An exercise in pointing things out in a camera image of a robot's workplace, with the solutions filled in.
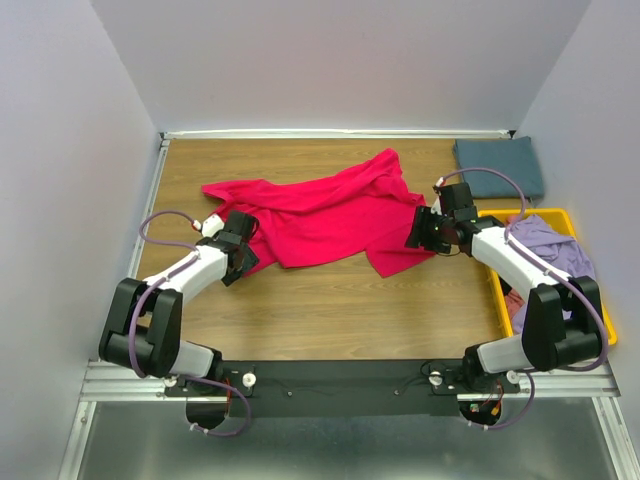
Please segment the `aluminium rail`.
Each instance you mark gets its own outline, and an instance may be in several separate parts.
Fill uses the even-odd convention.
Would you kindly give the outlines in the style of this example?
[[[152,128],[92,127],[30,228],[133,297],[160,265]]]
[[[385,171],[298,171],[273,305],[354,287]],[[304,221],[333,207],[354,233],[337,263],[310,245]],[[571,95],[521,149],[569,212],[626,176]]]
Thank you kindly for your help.
[[[508,398],[524,399],[531,391],[541,398],[596,398],[618,397],[620,390],[609,365],[605,364],[589,372],[554,370],[534,373],[528,381],[519,376],[519,390],[508,393]],[[88,364],[83,379],[80,400],[82,402],[150,402],[195,401],[196,395],[186,387],[179,387],[174,380],[155,377],[142,379],[133,371],[108,362]]]
[[[135,240],[126,268],[125,279],[120,281],[114,292],[105,325],[100,337],[98,352],[101,360],[130,367],[128,345],[132,314],[139,296],[144,292],[144,283],[135,279],[145,241],[140,237],[139,227],[152,214],[162,171],[167,158],[170,141],[161,138],[157,154],[152,163],[150,179],[143,190],[143,207],[136,217]]]

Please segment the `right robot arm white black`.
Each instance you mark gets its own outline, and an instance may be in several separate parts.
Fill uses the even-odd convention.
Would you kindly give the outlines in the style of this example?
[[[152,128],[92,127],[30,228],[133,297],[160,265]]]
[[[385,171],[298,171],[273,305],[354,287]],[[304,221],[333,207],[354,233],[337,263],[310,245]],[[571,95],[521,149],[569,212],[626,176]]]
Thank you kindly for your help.
[[[460,379],[474,392],[509,371],[584,372],[599,367],[608,355],[597,283],[543,260],[516,239],[515,227],[515,220],[481,216],[473,207],[443,214],[419,206],[406,240],[409,248],[439,254],[458,247],[496,272],[525,302],[520,333],[466,349]]]

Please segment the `aluminium left side rail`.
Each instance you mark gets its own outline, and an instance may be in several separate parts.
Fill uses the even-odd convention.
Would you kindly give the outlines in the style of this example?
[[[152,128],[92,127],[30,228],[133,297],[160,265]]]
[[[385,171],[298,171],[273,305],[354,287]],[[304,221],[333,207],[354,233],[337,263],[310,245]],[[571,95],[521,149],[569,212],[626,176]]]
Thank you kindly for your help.
[[[135,240],[126,268],[125,279],[120,281],[114,292],[105,325],[100,337],[98,352],[101,360],[130,367],[128,345],[132,314],[139,296],[144,292],[144,283],[135,279],[145,241],[140,237],[139,227],[152,214],[162,171],[167,158],[170,141],[161,138],[157,154],[152,163],[150,179],[143,190],[143,207],[136,217]]]

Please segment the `red t shirt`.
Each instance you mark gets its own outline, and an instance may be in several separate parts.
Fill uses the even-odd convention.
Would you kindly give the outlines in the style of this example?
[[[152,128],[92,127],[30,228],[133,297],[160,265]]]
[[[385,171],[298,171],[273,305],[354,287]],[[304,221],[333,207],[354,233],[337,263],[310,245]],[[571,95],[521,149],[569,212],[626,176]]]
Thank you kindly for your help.
[[[219,200],[215,212],[221,218],[241,211],[258,220],[250,241],[258,270],[273,264],[314,267],[365,253],[375,271],[387,278],[434,255],[405,245],[415,210],[425,199],[410,192],[392,149],[311,181],[236,180],[206,184],[201,191]]]

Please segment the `aluminium front rail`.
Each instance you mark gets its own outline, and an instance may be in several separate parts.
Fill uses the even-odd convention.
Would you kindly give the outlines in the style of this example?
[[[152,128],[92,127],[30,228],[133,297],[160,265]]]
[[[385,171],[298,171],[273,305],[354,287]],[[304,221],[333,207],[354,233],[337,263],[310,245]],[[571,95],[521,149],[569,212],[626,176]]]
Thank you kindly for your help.
[[[531,391],[541,398],[596,398],[618,397],[620,390],[609,365],[605,364],[589,372],[554,370],[534,373],[528,381],[519,376],[519,390],[508,393],[508,398],[524,399]],[[195,401],[196,395],[186,387],[179,387],[174,380],[155,377],[142,379],[133,371],[108,362],[88,364],[83,379],[80,400],[82,402],[150,402]]]

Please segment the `yellow plastic bin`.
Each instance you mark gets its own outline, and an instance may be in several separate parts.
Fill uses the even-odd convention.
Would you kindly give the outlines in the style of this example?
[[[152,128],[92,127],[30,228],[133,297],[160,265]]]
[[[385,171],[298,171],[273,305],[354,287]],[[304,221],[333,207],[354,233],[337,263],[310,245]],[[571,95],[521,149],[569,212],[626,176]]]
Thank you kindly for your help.
[[[480,217],[493,216],[501,222],[505,222],[508,217],[518,213],[518,209],[483,209],[478,212]],[[569,214],[562,208],[527,209],[525,216],[528,217],[530,215],[538,215],[557,233],[578,239]],[[511,317],[509,316],[507,304],[505,303],[505,295],[502,292],[500,284],[501,277],[489,266],[486,267],[486,270],[488,273],[491,295],[496,307],[499,331],[503,337],[513,336],[514,331],[512,328]],[[602,305],[602,313],[603,321],[608,333],[609,345],[613,346],[617,343],[618,336],[605,305]]]

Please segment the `lavender t shirt in bin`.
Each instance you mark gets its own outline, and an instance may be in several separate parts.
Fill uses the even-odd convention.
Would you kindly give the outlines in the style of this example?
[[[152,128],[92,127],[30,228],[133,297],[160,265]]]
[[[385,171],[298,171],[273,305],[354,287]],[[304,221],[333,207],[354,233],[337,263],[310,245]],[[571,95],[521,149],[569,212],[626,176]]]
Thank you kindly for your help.
[[[530,215],[515,223],[511,234],[525,247],[552,266],[568,273],[572,277],[588,276],[595,280],[594,266],[580,244],[568,235],[554,231],[538,215]],[[502,292],[506,295],[513,289],[503,279],[500,280]],[[526,316],[525,305],[511,320],[515,333],[521,333]]]

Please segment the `folded grey-blue t shirt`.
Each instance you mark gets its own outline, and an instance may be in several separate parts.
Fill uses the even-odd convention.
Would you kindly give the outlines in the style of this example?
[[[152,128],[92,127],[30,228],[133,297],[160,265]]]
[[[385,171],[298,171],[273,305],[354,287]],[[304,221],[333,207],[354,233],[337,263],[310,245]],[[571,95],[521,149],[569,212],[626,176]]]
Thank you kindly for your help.
[[[471,140],[454,142],[453,154],[459,169],[490,168],[513,180],[527,199],[540,199],[545,185],[530,137],[516,139]],[[486,172],[464,172],[464,182],[475,198],[517,198],[516,190],[505,180]]]

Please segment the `pink garment in bin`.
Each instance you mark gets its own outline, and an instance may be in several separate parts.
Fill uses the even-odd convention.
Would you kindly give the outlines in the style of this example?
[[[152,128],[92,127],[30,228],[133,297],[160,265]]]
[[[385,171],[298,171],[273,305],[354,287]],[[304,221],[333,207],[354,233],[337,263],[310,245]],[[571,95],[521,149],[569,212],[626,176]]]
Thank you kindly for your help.
[[[515,290],[510,290],[505,296],[504,301],[508,313],[508,317],[512,320],[515,315],[525,305],[524,299]]]

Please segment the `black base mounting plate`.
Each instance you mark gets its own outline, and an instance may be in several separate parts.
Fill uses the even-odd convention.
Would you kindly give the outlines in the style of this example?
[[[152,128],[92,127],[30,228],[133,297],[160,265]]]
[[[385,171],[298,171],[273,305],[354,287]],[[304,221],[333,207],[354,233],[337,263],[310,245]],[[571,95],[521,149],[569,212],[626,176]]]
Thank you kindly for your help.
[[[169,398],[193,403],[220,400],[220,414],[242,418],[456,416],[463,398],[495,402],[520,391],[505,374],[479,374],[469,381],[460,359],[353,361],[225,361],[224,389],[180,378],[167,385]]]

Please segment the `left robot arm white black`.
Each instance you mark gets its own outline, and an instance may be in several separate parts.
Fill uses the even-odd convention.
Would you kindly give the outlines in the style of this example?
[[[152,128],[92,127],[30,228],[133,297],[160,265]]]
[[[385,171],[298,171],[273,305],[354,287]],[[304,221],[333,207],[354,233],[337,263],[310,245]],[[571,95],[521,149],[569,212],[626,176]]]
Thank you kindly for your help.
[[[230,286],[257,267],[250,240],[259,221],[235,210],[226,219],[214,214],[203,222],[179,215],[200,240],[184,243],[189,253],[162,272],[117,284],[98,351],[102,360],[141,378],[187,377],[197,393],[209,395],[221,385],[222,353],[181,339],[183,309],[211,284]]]

